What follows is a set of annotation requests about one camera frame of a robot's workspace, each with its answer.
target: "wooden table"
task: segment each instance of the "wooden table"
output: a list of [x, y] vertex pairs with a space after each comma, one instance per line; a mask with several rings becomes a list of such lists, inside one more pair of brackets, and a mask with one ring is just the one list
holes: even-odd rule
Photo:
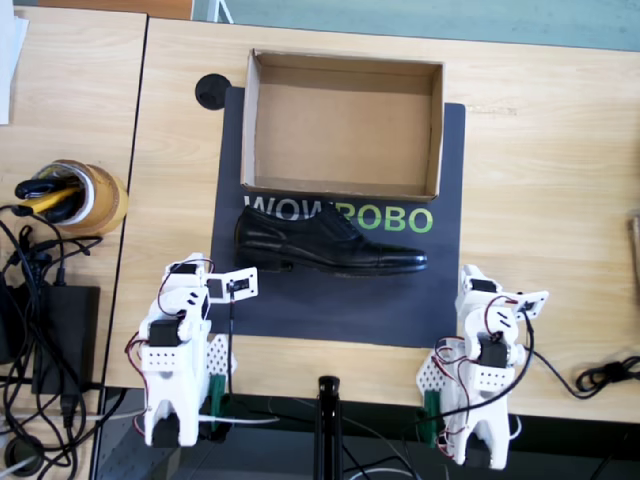
[[[536, 348], [565, 375], [640, 350], [626, 230], [640, 205], [640, 54], [254, 28], [151, 19], [107, 383], [141, 387], [122, 350], [163, 268], [209, 253], [222, 111], [194, 98], [205, 74], [243, 86], [251, 48], [447, 63], [446, 99], [467, 107], [462, 263], [508, 290], [548, 289]], [[238, 393], [419, 405], [427, 349], [239, 336]], [[535, 363], [514, 413], [640, 422], [635, 382], [588, 402]]]
[[[11, 123], [0, 127], [2, 204], [16, 202], [13, 189], [19, 181], [61, 158], [99, 165], [126, 182], [146, 15], [28, 7], [15, 11], [30, 24], [14, 78]], [[25, 223], [9, 213], [2, 220], [16, 234]], [[67, 262], [68, 284], [101, 288], [94, 382], [103, 377], [121, 233], [118, 228], [106, 235], [90, 257], [80, 255]], [[51, 237], [46, 229], [37, 229], [38, 239]], [[3, 265], [12, 252], [8, 239], [1, 237]], [[28, 385], [21, 391], [24, 401], [16, 409], [22, 413], [35, 406], [29, 391]], [[98, 392], [85, 399], [95, 412]], [[52, 406], [51, 414], [59, 414], [58, 408]], [[42, 421], [32, 422], [30, 431], [43, 443], [54, 443]], [[89, 475], [92, 444], [87, 441], [79, 451], [77, 478]], [[52, 471], [47, 478], [69, 475], [68, 469]]]

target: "open cardboard box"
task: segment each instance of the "open cardboard box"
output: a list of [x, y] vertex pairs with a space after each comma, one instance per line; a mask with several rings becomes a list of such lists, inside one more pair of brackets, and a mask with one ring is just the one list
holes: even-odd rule
[[438, 195], [442, 63], [253, 50], [248, 190], [426, 202]]

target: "black hole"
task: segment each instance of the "black hole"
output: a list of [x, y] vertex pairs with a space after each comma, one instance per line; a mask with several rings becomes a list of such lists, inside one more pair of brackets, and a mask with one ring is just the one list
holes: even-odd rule
[[205, 75], [196, 85], [196, 100], [206, 109], [220, 110], [224, 108], [225, 95], [230, 86], [231, 82], [222, 75]]

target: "masking tape roll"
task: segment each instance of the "masking tape roll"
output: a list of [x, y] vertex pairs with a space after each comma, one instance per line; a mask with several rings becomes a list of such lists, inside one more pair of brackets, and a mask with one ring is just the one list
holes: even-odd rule
[[104, 235], [114, 230], [127, 214], [129, 196], [122, 181], [96, 165], [75, 160], [56, 160], [36, 177], [49, 176], [57, 169], [76, 175], [85, 186], [85, 201], [70, 219], [60, 222], [61, 230], [74, 235]]

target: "black leather shoe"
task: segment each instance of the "black leather shoe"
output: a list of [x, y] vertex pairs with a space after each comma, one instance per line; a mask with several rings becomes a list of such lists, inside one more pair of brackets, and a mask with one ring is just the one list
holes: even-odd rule
[[235, 263], [289, 271], [294, 263], [350, 276], [397, 275], [427, 268], [421, 250], [370, 242], [332, 203], [306, 220], [281, 220], [245, 207], [235, 231]]

